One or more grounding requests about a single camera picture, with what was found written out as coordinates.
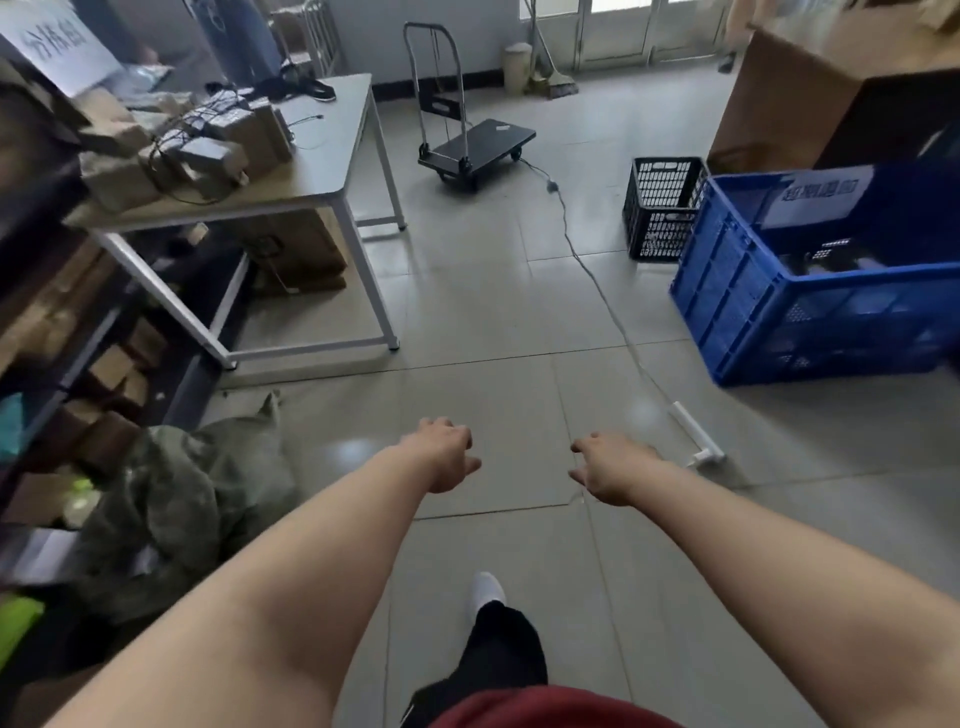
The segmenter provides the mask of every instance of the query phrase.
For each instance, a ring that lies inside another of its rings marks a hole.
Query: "power cord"
[[[521,157],[519,161],[530,167],[532,171],[543,175],[543,177],[546,179],[546,191],[550,194],[557,195],[557,199],[560,201],[560,206],[564,210],[564,238],[566,238],[566,245],[570,249],[570,254],[573,255],[574,259],[580,264],[580,267],[584,269],[584,273],[586,273],[590,277],[590,280],[593,281],[593,286],[597,289],[597,293],[600,294],[600,299],[603,301],[604,306],[607,307],[607,313],[610,314],[613,325],[616,326],[617,330],[620,332],[620,336],[623,337],[623,343],[627,347],[627,353],[634,362],[636,372],[640,375],[640,379],[648,379],[651,383],[653,383],[657,392],[660,394],[660,398],[662,400],[661,405],[663,406],[663,409],[670,413],[674,419],[677,420],[678,424],[681,426],[681,429],[690,439],[690,442],[700,449],[699,452],[694,454],[693,460],[690,462],[688,467],[699,467],[703,463],[707,462],[722,462],[726,458],[726,455],[723,453],[723,451],[716,446],[716,444],[710,439],[709,435],[704,432],[700,425],[690,416],[690,414],[679,402],[674,402],[670,399],[667,393],[663,391],[663,388],[657,384],[657,381],[643,366],[639,355],[636,353],[634,345],[630,343],[630,338],[627,336],[627,329],[623,326],[623,322],[620,321],[620,317],[617,316],[616,312],[613,310],[613,306],[607,299],[607,294],[604,293],[603,288],[600,286],[600,282],[596,279],[596,276],[593,274],[593,272],[587,267],[586,263],[580,258],[579,255],[577,255],[577,251],[573,247],[573,241],[570,239],[569,225],[566,220],[566,201],[564,200],[563,192],[560,190],[560,185],[556,180],[550,177],[546,170],[540,169],[536,164],[527,161],[523,157]]]

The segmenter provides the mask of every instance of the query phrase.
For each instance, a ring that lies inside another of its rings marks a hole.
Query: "hand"
[[[416,432],[400,438],[401,448],[428,461],[435,472],[430,493],[446,493],[460,485],[464,478],[480,470],[480,458],[467,455],[473,447],[473,435],[468,427],[453,426],[447,417],[436,421],[420,420]]]
[[[631,505],[631,491],[644,467],[662,462],[655,449],[619,432],[592,432],[589,437],[574,440],[570,449],[581,453],[586,461],[586,465],[570,471],[570,477],[608,505]]]

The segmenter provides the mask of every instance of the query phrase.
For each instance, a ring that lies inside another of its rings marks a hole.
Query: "tabletop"
[[[826,8],[768,20],[759,29],[855,79],[960,67],[960,39],[920,25],[918,12],[916,5]]]
[[[347,186],[350,163],[360,143],[371,75],[338,76],[324,79],[324,83],[336,89],[336,101],[324,103],[298,96],[277,104],[287,124],[293,125],[293,160],[222,202],[191,205],[164,197],[119,214],[86,202],[64,224],[97,231],[134,231],[323,205],[341,195]],[[322,114],[324,118],[309,118],[313,114]],[[192,189],[179,189],[175,194],[183,200],[203,201]]]

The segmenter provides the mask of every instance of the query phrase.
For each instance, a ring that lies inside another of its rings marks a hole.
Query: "white label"
[[[56,0],[0,2],[0,34],[70,98],[121,70],[107,47]]]
[[[847,217],[874,178],[873,165],[798,172],[770,205],[763,228],[813,225]]]

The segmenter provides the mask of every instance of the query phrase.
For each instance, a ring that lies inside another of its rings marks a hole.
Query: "leg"
[[[376,141],[376,153],[380,157],[380,166],[383,167],[383,179],[387,183],[387,192],[390,193],[390,203],[394,206],[396,225],[401,230],[406,230],[407,223],[403,219],[403,210],[400,209],[400,196],[396,193],[394,172],[390,168],[390,159],[387,157],[387,144],[383,140],[383,128],[380,126],[380,114],[377,113],[376,102],[373,100],[373,89],[367,97],[367,109],[367,118],[373,122],[373,138]]]
[[[370,261],[367,260],[367,251],[363,249],[360,232],[357,230],[353,213],[350,212],[347,198],[341,195],[330,206],[333,208],[333,214],[337,216],[340,232],[347,242],[347,247],[350,248],[353,265],[356,266],[363,287],[367,291],[367,298],[370,299],[370,305],[373,307],[373,315],[376,316],[376,321],[380,324],[380,330],[383,331],[383,335],[387,339],[387,347],[391,352],[395,352],[400,348],[400,342],[397,340],[394,327],[390,323],[387,306],[383,303],[380,286],[377,285],[373,270],[370,267]]]
[[[492,576],[486,576],[496,584]],[[478,574],[474,583],[483,578]],[[537,630],[521,612],[506,606],[498,597],[476,613],[457,668],[446,679],[414,693],[402,725],[425,728],[476,692],[546,683],[546,660]]]
[[[124,236],[118,232],[94,232],[94,237],[100,246],[110,253],[120,263],[134,280],[140,283],[147,292],[157,299],[177,322],[206,349],[213,358],[220,362],[224,369],[234,369],[236,363],[230,357],[230,352],[213,335],[209,328],[204,326],[193,311],[187,308],[177,294],[170,290],[170,286],[147,265],[142,257],[130,247]]]

